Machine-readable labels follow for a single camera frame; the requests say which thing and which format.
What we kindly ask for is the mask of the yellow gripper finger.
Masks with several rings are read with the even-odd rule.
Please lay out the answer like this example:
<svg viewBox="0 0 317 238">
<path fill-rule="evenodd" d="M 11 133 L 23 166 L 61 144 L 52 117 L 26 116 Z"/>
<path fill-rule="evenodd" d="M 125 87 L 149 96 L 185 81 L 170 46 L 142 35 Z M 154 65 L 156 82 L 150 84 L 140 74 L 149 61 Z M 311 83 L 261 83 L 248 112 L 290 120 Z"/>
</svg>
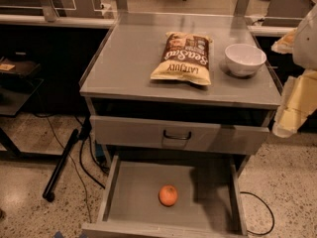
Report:
<svg viewBox="0 0 317 238">
<path fill-rule="evenodd" d="M 271 49 L 279 54 L 291 54 L 293 50 L 296 31 L 297 29 L 293 29 L 285 34 L 271 46 Z"/>
<path fill-rule="evenodd" d="M 281 95 L 272 133 L 289 138 L 297 133 L 307 118 L 317 110 L 317 71 L 306 69 L 300 76 L 290 76 Z"/>
</svg>

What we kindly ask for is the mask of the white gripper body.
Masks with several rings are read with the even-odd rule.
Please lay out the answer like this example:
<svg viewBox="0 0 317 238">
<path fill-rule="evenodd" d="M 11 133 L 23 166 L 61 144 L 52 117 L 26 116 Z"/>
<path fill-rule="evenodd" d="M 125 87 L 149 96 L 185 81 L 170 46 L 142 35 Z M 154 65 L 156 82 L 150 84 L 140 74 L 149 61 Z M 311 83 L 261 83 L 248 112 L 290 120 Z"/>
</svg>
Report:
<svg viewBox="0 0 317 238">
<path fill-rule="evenodd" d="M 297 27 L 292 56 L 301 67 L 317 70 L 317 5 Z"/>
</svg>

